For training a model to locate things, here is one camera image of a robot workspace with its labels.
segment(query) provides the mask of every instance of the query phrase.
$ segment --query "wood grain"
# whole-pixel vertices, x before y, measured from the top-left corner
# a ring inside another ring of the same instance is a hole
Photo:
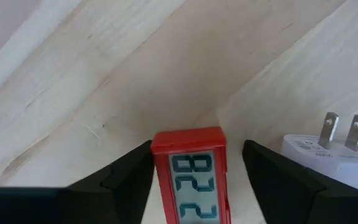
[[[279,150],[327,111],[346,137],[358,113],[358,1],[343,3],[42,1],[0,50],[0,185],[68,185],[157,131],[221,125],[233,223],[261,223],[244,140]],[[157,179],[144,223],[165,223]]]

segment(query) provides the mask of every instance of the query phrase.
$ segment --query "power adapter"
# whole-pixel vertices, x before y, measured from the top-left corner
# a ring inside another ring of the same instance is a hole
[[[339,116],[328,112],[319,136],[287,134],[282,155],[358,189],[358,114],[354,116],[347,139],[335,139]]]

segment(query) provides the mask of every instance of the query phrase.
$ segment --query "digital timer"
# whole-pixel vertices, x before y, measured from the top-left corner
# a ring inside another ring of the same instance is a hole
[[[158,133],[151,148],[167,223],[230,224],[221,128]]]

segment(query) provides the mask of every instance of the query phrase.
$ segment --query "metal prong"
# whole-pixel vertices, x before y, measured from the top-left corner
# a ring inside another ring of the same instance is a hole
[[[358,147],[358,114],[354,115],[351,129],[347,135],[345,146],[357,151]]]
[[[323,146],[325,149],[329,149],[329,143],[334,139],[336,125],[338,124],[339,116],[336,113],[328,112],[325,119],[324,125],[321,130],[318,144]]]

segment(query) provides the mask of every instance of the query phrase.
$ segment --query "white plastic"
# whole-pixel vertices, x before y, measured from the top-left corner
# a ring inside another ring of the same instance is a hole
[[[282,155],[330,178],[358,189],[358,151],[334,141],[330,149],[318,144],[317,136],[287,134]]]

